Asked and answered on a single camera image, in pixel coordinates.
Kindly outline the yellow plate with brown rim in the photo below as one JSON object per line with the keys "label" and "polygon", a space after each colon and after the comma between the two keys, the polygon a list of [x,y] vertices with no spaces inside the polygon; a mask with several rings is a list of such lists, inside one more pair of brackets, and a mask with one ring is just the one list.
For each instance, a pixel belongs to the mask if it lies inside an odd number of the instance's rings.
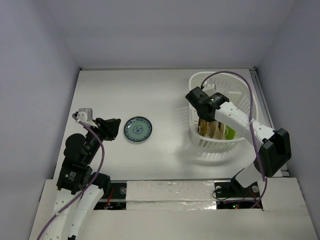
{"label": "yellow plate with brown rim", "polygon": [[208,131],[209,123],[206,120],[199,119],[198,121],[198,134],[205,137]]}

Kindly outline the teal blue patterned plate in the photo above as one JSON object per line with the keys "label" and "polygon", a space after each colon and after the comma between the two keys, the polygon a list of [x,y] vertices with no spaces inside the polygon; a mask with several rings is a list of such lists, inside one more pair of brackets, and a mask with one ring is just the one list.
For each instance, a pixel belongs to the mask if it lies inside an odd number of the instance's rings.
{"label": "teal blue patterned plate", "polygon": [[130,118],[123,127],[125,138],[132,143],[142,143],[149,139],[153,132],[150,120],[143,116]]}

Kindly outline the cream plate with black characters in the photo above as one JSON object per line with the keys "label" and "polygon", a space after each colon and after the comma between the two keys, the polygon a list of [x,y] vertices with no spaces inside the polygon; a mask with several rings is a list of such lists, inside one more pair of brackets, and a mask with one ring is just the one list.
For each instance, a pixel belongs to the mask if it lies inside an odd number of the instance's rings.
{"label": "cream plate with black characters", "polygon": [[220,131],[220,127],[219,127],[219,122],[218,121],[212,121],[209,123],[209,137],[211,139],[215,138],[215,135],[217,135]]}

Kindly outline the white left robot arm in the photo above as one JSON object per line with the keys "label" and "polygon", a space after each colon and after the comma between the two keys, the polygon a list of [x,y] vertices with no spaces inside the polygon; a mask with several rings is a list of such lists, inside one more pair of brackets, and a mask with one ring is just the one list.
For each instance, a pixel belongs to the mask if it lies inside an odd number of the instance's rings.
{"label": "white left robot arm", "polygon": [[100,172],[104,162],[96,171],[90,164],[99,150],[105,156],[103,142],[116,139],[121,120],[93,120],[83,111],[74,113],[72,118],[87,134],[75,133],[65,141],[53,216],[37,236],[39,240],[78,240],[98,201],[111,192],[110,176]]}

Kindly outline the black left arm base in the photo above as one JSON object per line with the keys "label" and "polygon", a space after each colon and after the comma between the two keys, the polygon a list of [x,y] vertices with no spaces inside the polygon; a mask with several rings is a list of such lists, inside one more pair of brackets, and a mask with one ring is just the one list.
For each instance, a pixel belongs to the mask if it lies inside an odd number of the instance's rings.
{"label": "black left arm base", "polygon": [[112,181],[110,190],[102,196],[94,210],[125,210],[127,205],[126,194],[126,181]]}

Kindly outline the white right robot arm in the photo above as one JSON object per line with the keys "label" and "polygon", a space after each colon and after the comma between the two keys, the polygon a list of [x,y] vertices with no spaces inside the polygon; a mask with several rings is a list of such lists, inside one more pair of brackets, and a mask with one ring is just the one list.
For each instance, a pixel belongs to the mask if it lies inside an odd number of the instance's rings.
{"label": "white right robot arm", "polygon": [[209,96],[197,86],[185,98],[200,119],[226,124],[252,144],[254,161],[230,181],[230,190],[235,196],[242,196],[254,182],[271,178],[291,159],[290,135],[284,128],[275,130],[259,123],[219,92]]}

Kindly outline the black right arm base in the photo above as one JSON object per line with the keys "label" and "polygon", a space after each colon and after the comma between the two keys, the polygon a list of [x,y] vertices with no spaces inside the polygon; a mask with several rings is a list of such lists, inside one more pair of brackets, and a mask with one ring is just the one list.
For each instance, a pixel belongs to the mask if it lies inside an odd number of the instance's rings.
{"label": "black right arm base", "polygon": [[214,183],[214,191],[212,193],[212,196],[219,201],[238,198],[240,195],[241,194],[239,188],[231,182]]}

